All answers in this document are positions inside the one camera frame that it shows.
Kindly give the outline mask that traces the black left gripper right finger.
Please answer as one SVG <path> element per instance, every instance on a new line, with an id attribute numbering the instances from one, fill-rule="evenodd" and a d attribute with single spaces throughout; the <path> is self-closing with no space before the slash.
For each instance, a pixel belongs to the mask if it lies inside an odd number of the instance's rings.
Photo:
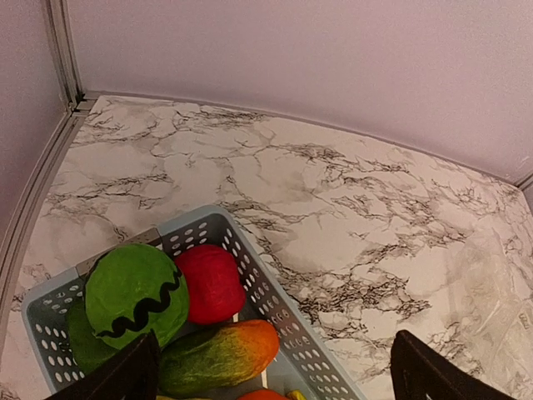
<path id="1" fill-rule="evenodd" d="M 511 397 L 462 372 L 407 330 L 391 348 L 396 399 L 508 399 Z"/>

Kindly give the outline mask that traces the yellow toy banana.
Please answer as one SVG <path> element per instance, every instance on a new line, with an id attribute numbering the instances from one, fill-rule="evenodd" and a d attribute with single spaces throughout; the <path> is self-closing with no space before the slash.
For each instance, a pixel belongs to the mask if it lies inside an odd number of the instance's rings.
<path id="1" fill-rule="evenodd" d="M 306 400 L 304 394 L 299 390 L 293 390 L 286 394 L 288 400 Z"/>

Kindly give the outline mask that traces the red toy apple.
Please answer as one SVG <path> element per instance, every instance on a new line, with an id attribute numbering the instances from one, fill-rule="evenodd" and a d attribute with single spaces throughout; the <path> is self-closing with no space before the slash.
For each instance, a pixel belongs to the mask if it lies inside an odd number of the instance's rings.
<path id="1" fill-rule="evenodd" d="M 187 283 L 188 320 L 199 325 L 224 322 L 238 314 L 246 294 L 235 258 L 212 244 L 202 244 L 174 258 Z"/>

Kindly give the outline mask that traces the green toy watermelon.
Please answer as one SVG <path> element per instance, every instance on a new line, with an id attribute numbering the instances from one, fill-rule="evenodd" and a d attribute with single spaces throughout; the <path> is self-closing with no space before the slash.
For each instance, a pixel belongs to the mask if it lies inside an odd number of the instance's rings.
<path id="1" fill-rule="evenodd" d="M 186 280 L 162 250 L 148 244 L 116 247 L 96 262 L 84 288 L 85 313 L 96 338 L 122 349 L 144 333 L 164 348 L 187 321 Z"/>

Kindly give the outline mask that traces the clear zip top bag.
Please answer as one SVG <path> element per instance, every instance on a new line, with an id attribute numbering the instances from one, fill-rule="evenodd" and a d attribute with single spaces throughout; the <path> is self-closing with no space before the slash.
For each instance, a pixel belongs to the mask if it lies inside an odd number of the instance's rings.
<path id="1" fill-rule="evenodd" d="M 460 336 L 482 380 L 516 399 L 532 398 L 532 301 L 518 287 L 496 233 L 469 237 L 448 277 Z"/>

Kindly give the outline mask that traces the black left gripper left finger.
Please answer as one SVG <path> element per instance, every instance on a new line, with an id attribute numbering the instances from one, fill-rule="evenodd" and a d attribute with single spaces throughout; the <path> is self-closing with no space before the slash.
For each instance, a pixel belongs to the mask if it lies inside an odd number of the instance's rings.
<path id="1" fill-rule="evenodd" d="M 155 333 L 145 333 L 81 381 L 48 399 L 155 399 L 160 356 Z"/>

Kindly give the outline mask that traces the green orange toy mango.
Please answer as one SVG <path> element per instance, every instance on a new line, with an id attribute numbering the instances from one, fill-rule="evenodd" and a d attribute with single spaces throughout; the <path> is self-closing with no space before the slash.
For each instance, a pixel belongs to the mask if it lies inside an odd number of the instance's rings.
<path id="1" fill-rule="evenodd" d="M 276 329 L 261 319 L 206 327 L 162 350 L 159 391 L 173 398 L 235 387 L 259 376 L 280 349 Z"/>

